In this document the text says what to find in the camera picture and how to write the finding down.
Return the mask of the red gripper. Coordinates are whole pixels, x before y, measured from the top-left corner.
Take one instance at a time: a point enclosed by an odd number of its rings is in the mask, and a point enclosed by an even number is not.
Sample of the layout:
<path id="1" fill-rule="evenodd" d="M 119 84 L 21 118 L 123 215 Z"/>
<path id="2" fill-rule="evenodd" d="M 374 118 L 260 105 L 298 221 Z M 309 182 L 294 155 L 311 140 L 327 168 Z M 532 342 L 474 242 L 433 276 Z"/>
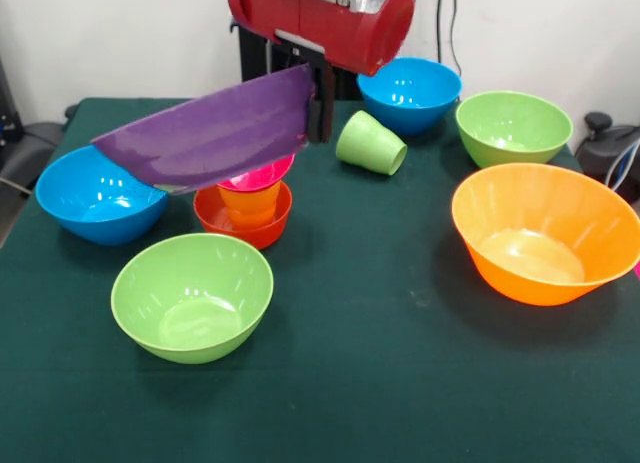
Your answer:
<path id="1" fill-rule="evenodd" d="M 416 0 L 227 0 L 235 21 L 274 43 L 321 54 L 334 67 L 371 76 L 393 60 L 414 15 Z M 332 133 L 335 74 L 310 67 L 307 139 L 327 143 Z"/>

